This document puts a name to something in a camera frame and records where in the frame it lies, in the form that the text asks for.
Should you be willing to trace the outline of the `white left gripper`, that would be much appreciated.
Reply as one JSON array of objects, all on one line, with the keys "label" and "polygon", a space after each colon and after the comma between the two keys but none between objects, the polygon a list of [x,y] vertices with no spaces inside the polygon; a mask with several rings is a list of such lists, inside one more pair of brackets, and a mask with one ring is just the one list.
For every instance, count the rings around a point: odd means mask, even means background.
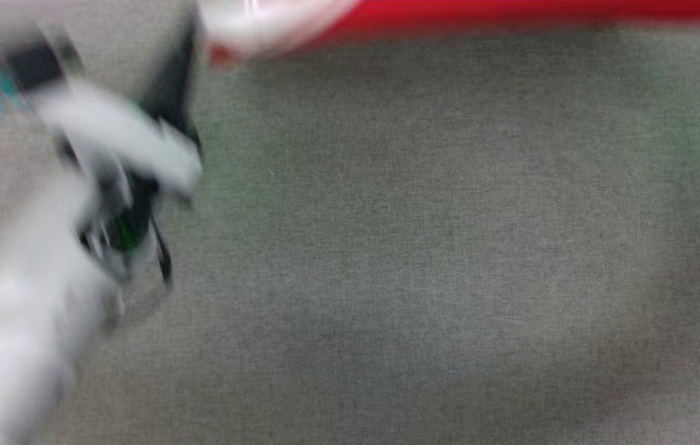
[{"label": "white left gripper", "polygon": [[98,186],[96,212],[79,224],[78,235],[123,278],[150,256],[170,276],[155,209],[163,197],[190,201],[203,174],[202,141],[190,116],[195,37],[197,17],[186,16],[139,102],[84,80],[35,98],[42,123],[64,138]]}]

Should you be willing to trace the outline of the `red cloth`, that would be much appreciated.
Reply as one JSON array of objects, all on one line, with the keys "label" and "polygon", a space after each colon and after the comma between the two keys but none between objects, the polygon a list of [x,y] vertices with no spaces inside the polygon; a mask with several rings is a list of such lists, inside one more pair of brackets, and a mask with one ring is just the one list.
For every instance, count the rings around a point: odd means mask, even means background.
[{"label": "red cloth", "polygon": [[700,0],[197,0],[217,59],[342,41],[509,29],[700,22]]}]

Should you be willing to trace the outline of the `grey fabric sofa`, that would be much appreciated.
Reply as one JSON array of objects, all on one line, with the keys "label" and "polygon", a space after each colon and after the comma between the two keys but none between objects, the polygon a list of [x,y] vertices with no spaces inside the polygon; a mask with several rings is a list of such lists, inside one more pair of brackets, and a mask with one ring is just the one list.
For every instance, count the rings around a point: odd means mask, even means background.
[{"label": "grey fabric sofa", "polygon": [[[187,0],[76,3],[138,92]],[[197,64],[203,174],[54,443],[700,445],[700,23]],[[61,166],[0,119],[0,231]]]}]

